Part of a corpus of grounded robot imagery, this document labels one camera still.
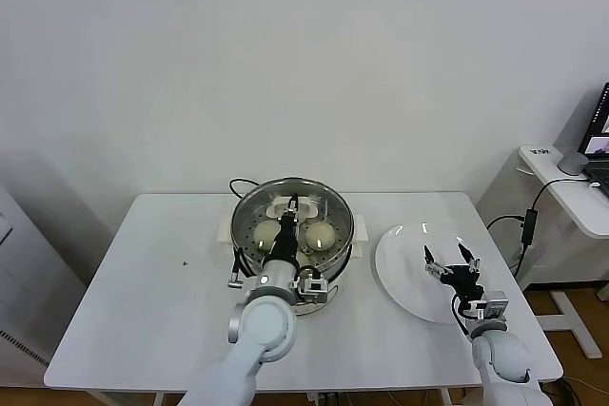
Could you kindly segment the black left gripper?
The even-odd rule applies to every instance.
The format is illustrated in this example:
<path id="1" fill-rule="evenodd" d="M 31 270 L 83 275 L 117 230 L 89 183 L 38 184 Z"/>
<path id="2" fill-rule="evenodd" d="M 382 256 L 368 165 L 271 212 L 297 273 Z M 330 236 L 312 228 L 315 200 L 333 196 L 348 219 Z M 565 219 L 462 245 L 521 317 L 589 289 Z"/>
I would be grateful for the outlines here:
<path id="1" fill-rule="evenodd" d="M 296 234 L 299 213 L 299 195 L 291 196 L 291 203 L 285 207 L 284 216 L 280 219 L 280 231 L 276 235 L 270 250 L 270 259 L 296 262 L 298 238 Z"/>

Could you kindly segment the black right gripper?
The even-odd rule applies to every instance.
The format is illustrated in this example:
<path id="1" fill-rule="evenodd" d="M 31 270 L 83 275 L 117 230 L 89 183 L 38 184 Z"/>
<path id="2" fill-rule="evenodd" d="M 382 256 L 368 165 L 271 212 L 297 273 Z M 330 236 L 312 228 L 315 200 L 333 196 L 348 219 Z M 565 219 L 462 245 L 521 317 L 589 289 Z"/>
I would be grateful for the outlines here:
<path id="1" fill-rule="evenodd" d="M 460 304 L 469 304 L 480 300 L 484 289 L 478 284 L 480 278 L 480 260 L 462 243 L 458 244 L 461 255 L 467 265 L 449 265 L 444 267 L 437 263 L 428 246 L 423 247 L 425 271 L 440 280 L 441 283 L 452 287 L 460 300 Z"/>

